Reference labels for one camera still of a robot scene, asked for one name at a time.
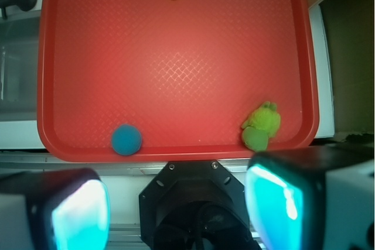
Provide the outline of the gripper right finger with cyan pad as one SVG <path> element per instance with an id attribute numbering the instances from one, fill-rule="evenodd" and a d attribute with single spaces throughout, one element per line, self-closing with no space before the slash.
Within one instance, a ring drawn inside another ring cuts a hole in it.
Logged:
<path id="1" fill-rule="evenodd" d="M 250 221 L 267 249 L 373 249 L 374 150 L 258 152 L 246 171 Z"/>

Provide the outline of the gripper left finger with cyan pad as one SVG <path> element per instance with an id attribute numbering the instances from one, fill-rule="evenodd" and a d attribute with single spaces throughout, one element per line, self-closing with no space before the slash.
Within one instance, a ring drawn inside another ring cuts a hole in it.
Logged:
<path id="1" fill-rule="evenodd" d="M 1 175 L 1 249 L 105 249 L 110 200 L 88 168 Z"/>

